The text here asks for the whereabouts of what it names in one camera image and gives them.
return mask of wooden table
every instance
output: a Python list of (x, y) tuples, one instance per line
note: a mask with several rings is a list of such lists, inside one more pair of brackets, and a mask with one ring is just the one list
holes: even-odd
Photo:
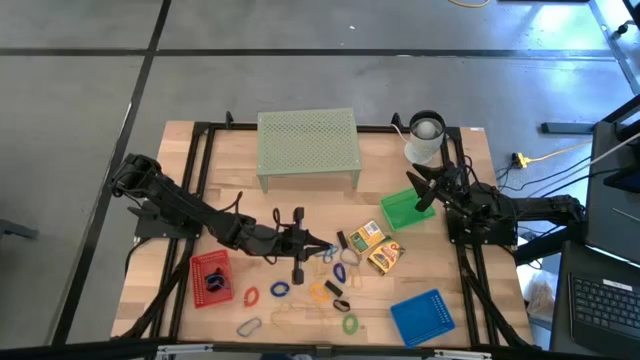
[[(182, 178), (192, 128), (193, 122), (170, 121), (166, 124), (157, 159), (162, 164), (162, 171), (173, 179)], [(465, 154), (473, 159), (481, 181), (495, 183), (484, 130), (461, 128), (461, 133)], [(216, 131), (204, 196), (204, 200), (213, 207), (221, 208), (233, 202), (238, 191), (243, 191), (240, 212), (267, 226), (273, 226), (271, 211), (274, 207), (280, 209), (283, 222), (290, 222), (293, 209), (303, 206), (304, 227), (316, 237), (336, 245), (337, 231), (349, 233), (375, 219), (381, 229), (407, 251), (386, 276), (381, 277), (363, 261), (359, 266), (362, 286), (357, 288), (357, 283), (356, 287), (342, 286), (344, 296), (351, 303), (351, 313), (358, 317), (358, 332), (346, 336), (342, 330), (344, 314), (333, 309), (330, 302), (314, 304), (309, 294), (313, 283), (324, 283), (326, 279), (336, 282), (332, 273), (333, 263), (326, 265), (321, 258), (311, 258), (303, 265), (305, 283), (292, 286), (287, 296), (275, 298), (269, 293), (269, 287), (278, 280), (290, 283), (292, 260), (278, 259), (276, 265), (269, 265), (260, 257), (229, 250), (234, 299), (226, 304), (196, 310), (189, 279), (179, 340), (403, 346), (391, 318), (390, 306), (436, 288), (442, 294), (456, 328), (424, 345), (469, 345), (456, 252), (448, 241), (442, 205), (434, 202), (434, 218), (398, 233), (391, 232), (379, 202), (381, 198), (411, 186), (405, 175), (405, 171), (411, 170), (404, 157), (405, 143), (397, 134), (373, 133), (360, 133), (359, 142), (362, 173), (356, 190), (352, 190), (348, 174), (312, 174), (274, 176), (269, 193), (263, 194), (256, 177), (256, 132)], [(453, 146), (450, 149), (453, 158), (455, 150)], [(439, 161), (440, 157), (436, 156), (430, 165), (439, 165)], [(198, 157), (194, 169), (200, 168), (199, 163)], [(192, 191), (195, 191), (197, 173), (194, 171)], [(167, 243), (166, 239), (152, 239), (132, 256), (112, 335), (129, 329), (158, 291)], [(225, 248), (203, 232), (196, 242), (194, 254), (219, 249)], [(512, 257), (497, 246), (484, 246), (483, 250), (493, 300), (518, 334), (531, 342)], [(243, 295), (251, 286), (259, 289), (260, 300), (255, 306), (244, 308)], [(173, 295), (166, 306), (161, 329), (163, 335), (168, 331)], [(477, 299), (475, 311), (480, 338), (486, 343), (484, 314)], [(262, 328), (249, 338), (238, 336), (236, 328), (255, 316), (262, 319)]]

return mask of blue plastic container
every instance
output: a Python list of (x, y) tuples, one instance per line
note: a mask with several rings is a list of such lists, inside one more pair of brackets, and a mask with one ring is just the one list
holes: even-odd
[(437, 289), (393, 305), (391, 315), (408, 348), (416, 347), (456, 327)]

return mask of yellow box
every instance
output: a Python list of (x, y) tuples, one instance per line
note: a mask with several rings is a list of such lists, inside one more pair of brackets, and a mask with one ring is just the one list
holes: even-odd
[(405, 250), (397, 241), (387, 238), (369, 257), (367, 262), (376, 269), (380, 275), (385, 275), (398, 262)]
[(384, 233), (373, 220), (359, 227), (358, 230), (349, 235), (351, 245), (353, 245), (353, 248), (361, 255), (380, 241), (384, 240), (384, 238)]

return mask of laptop keyboard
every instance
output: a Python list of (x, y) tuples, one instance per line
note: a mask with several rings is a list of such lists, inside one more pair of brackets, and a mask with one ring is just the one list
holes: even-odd
[(640, 293), (572, 277), (573, 318), (640, 339)]

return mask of concrete floor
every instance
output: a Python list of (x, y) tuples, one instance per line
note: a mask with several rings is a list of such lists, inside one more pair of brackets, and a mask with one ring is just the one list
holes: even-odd
[[(614, 1), (597, 3), (606, 24), (586, 4), (175, 1), (160, 48), (606, 50), (600, 26), (615, 29), (628, 15)], [(146, 48), (160, 5), (3, 1), (0, 48)], [(633, 27), (620, 39), (636, 74), (638, 39)], [(141, 63), (0, 56), (0, 218), (41, 232), (0, 242), (0, 348), (46, 342)], [(497, 169), (514, 151), (539, 156), (585, 140), (542, 135), (541, 122), (595, 122), (632, 96), (608, 58), (156, 57), (127, 151), (153, 155), (165, 121), (221, 121), (226, 110), (253, 122), (258, 111), (353, 107), (359, 123), (387, 124), (393, 112), (407, 119), (433, 109), (448, 124), (485, 127)], [(588, 154), (585, 147), (513, 171), (509, 184)], [(569, 190), (584, 199), (585, 183)], [(72, 342), (109, 336), (135, 226), (126, 206), (113, 201), (107, 213)]]

